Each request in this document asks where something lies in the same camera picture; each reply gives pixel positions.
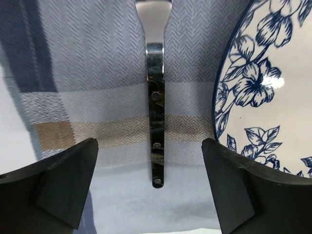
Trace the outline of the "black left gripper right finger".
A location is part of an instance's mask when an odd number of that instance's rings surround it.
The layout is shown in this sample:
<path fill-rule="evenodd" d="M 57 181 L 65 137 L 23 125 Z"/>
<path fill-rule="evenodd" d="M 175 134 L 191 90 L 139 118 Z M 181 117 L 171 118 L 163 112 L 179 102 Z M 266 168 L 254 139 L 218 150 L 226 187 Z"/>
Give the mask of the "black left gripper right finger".
<path fill-rule="evenodd" d="M 223 234 L 310 234 L 312 180 L 241 156 L 208 138 L 204 163 Z"/>

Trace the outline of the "fork with dark handle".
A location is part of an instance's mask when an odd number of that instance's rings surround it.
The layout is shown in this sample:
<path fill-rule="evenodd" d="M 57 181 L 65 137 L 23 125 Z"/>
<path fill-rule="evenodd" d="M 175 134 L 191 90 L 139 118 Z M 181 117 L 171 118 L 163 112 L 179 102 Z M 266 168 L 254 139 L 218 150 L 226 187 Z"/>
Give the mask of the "fork with dark handle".
<path fill-rule="evenodd" d="M 152 186 L 157 189 L 164 186 L 164 31 L 172 6 L 171 0 L 137 0 L 135 2 L 146 41 L 151 174 Z"/>

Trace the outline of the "blue beige patterned cloth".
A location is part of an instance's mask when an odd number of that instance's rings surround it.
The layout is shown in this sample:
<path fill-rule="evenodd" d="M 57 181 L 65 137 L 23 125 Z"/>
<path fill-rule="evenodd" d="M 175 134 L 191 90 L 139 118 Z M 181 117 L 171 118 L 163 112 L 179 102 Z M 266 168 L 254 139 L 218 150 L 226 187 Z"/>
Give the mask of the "blue beige patterned cloth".
<path fill-rule="evenodd" d="M 165 183 L 151 184 L 145 38 L 133 0 L 0 3 L 0 171 L 93 137 L 80 234 L 219 229 L 201 143 L 246 0 L 175 0 L 164 34 Z"/>

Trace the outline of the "blue floral ceramic plate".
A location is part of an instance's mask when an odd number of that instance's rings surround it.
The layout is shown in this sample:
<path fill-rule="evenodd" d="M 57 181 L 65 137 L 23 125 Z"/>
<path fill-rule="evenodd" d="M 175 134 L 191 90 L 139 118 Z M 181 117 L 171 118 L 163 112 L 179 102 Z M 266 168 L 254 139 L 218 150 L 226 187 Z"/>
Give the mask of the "blue floral ceramic plate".
<path fill-rule="evenodd" d="M 234 152 L 311 178 L 311 1 L 250 2 L 217 72 L 213 123 Z"/>

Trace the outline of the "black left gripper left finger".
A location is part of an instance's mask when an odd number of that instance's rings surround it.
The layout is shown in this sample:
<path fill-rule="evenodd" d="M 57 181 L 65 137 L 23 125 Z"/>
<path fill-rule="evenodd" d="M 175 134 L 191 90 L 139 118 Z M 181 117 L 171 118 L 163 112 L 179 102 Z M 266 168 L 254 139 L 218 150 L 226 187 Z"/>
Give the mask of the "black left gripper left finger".
<path fill-rule="evenodd" d="M 82 217 L 98 156 L 88 138 L 0 176 L 2 234 L 71 234 Z"/>

